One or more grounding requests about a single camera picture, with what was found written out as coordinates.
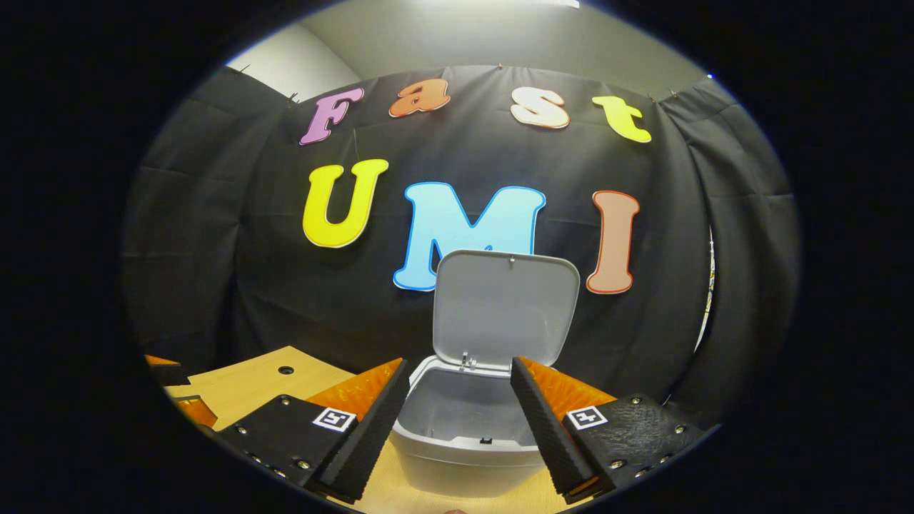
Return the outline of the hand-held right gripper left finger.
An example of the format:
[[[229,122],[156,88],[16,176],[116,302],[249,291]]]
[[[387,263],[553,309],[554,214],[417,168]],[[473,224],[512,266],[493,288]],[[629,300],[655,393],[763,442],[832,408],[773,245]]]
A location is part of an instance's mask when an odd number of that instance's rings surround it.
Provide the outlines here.
[[[218,440],[294,487],[353,504],[405,403],[407,371],[396,358],[307,399],[278,394]]]

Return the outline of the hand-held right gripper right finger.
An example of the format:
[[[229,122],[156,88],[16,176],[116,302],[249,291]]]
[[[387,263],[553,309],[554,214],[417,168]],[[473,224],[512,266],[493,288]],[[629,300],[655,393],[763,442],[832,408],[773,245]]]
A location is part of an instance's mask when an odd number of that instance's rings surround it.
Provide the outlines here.
[[[643,483],[709,436],[646,394],[615,397],[525,356],[512,360],[511,387],[568,504]]]

